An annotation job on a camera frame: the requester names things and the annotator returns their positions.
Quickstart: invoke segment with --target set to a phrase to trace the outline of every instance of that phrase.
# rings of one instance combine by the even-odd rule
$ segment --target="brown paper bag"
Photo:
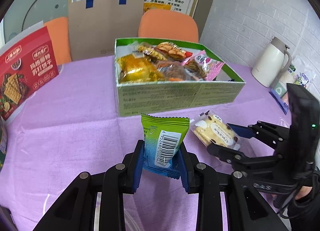
[[[138,37],[144,0],[86,0],[69,4],[69,42],[73,61],[114,54],[116,38]]]

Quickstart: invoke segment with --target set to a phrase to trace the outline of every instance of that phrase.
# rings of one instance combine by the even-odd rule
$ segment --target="open cardboard box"
[[[115,43],[115,58],[128,55],[132,48],[128,45],[137,41],[158,45],[172,42],[186,51],[197,54],[205,50],[207,56],[222,61],[211,50],[202,44],[168,39],[153,38],[119,38]],[[116,87],[120,116],[133,116],[140,113],[154,113],[192,107],[202,107],[230,103],[237,97],[244,80],[227,64],[222,67],[216,81],[157,81],[146,83],[119,83],[121,72],[115,61]]]

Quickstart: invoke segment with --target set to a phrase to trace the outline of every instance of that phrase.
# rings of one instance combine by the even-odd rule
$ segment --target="orange chair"
[[[44,23],[44,26],[48,28],[57,65],[71,62],[68,18],[55,18]]]
[[[198,27],[192,17],[164,9],[150,9],[144,13],[138,36],[199,42]]]

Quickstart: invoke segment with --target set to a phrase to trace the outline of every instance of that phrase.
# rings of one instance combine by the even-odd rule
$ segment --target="barcode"
[[[167,163],[174,156],[180,137],[180,133],[161,130],[157,144],[155,165],[167,167]]]

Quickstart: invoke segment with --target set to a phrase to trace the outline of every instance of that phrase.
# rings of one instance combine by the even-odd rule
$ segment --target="pink snack package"
[[[197,73],[206,81],[213,81],[224,65],[223,61],[217,61],[207,56],[205,50],[186,58],[182,63],[186,69]]]

